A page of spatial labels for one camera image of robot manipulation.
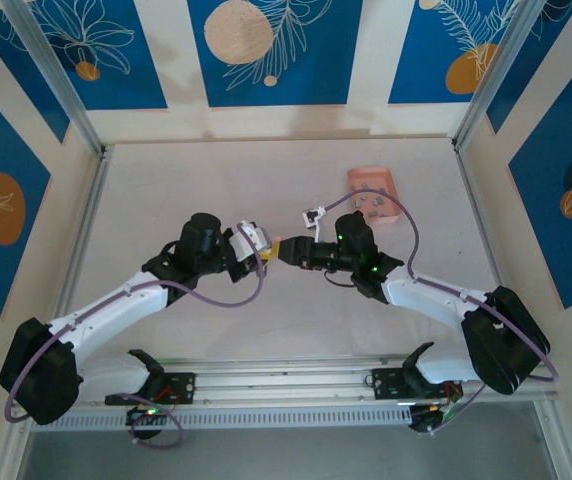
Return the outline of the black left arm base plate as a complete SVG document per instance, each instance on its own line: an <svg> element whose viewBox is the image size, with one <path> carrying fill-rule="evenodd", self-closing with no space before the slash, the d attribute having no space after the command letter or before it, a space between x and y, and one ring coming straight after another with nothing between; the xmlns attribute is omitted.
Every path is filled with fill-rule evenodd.
<svg viewBox="0 0 572 480"><path fill-rule="evenodd" d="M190 405L193 403L197 375L192 372L151 374L134 395L158 405Z"/></svg>

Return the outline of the aluminium base rail beam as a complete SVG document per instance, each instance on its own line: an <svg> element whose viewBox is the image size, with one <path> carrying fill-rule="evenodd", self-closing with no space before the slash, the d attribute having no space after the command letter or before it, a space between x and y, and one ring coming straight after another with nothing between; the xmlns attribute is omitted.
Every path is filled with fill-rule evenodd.
<svg viewBox="0 0 572 480"><path fill-rule="evenodd" d="M50 348L34 365L28 363L32 357L29 353L8 353L0 372L0 386L40 425L54 422L76 405L134 404L131 398L149 378L149 370L129 352L79 363L72 351L59 345ZM370 386L371 371L398 368L405 360L393 356L164 363L146 352L144 355L165 373L197 375L192 404L376 399Z"/></svg>

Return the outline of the pink plastic tray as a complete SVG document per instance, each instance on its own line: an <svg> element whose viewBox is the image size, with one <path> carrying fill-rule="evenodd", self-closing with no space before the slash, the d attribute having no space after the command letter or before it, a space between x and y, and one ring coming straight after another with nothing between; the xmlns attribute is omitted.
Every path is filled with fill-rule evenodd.
<svg viewBox="0 0 572 480"><path fill-rule="evenodd" d="M362 190L363 183L369 185L369 192L362 192L353 196L350 203L354 211L359 211L364 215L366 222L370 226L374 227L375 225L393 223L401 215L401 209L394 202L385 197L384 193L378 191L380 187L384 187L387 194L395 198L398 197L392 173L387 167L370 166L352 168L347 173L347 183L349 190L351 185L355 186L356 190ZM367 200L361 201L361 194L367 194ZM382 205L375 206L373 204L373 200L377 197L383 199ZM361 208L355 208L355 201L361 202ZM369 217L368 212L371 210L376 210L378 215L376 217Z"/></svg>

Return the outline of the aluminium table side rail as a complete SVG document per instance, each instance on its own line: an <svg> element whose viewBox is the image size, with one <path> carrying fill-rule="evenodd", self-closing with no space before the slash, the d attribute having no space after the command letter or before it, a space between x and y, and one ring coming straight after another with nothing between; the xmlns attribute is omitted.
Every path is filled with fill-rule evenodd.
<svg viewBox="0 0 572 480"><path fill-rule="evenodd" d="M498 189L491 186L490 179L463 149L456 148L455 154L492 276L498 285L518 291L519 283L507 263L505 238L501 232L501 198L498 196Z"/></svg>
<svg viewBox="0 0 572 480"><path fill-rule="evenodd" d="M71 253L68 256L68 263L57 301L46 320L47 323L52 319L63 317L72 311L72 303L79 283L84 258L88 249L114 150L114 145L105 145L102 147L102 155L93 173L92 182L90 183L90 188L75 230L74 243Z"/></svg>

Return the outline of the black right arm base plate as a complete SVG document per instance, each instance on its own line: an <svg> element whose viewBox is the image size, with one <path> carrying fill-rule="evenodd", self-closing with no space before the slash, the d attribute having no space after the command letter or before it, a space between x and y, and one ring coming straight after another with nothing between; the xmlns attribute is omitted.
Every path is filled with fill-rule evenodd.
<svg viewBox="0 0 572 480"><path fill-rule="evenodd" d="M377 400L419 399L457 401L463 397L459 384L428 382L416 369L377 368L370 374L370 386Z"/></svg>

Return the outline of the aluminium frame post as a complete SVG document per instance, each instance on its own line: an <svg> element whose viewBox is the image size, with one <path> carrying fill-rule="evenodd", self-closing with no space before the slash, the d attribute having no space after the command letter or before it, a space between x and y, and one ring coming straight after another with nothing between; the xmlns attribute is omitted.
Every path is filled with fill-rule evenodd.
<svg viewBox="0 0 572 480"><path fill-rule="evenodd" d="M452 137L454 151L461 154L483 120L517 54L527 39L546 0L520 0L491 63L479 83L458 129Z"/></svg>
<svg viewBox="0 0 572 480"><path fill-rule="evenodd" d="M105 147L65 69L29 6L23 0L0 0L0 4L40 74L77 129L81 139L97 158L102 159Z"/></svg>

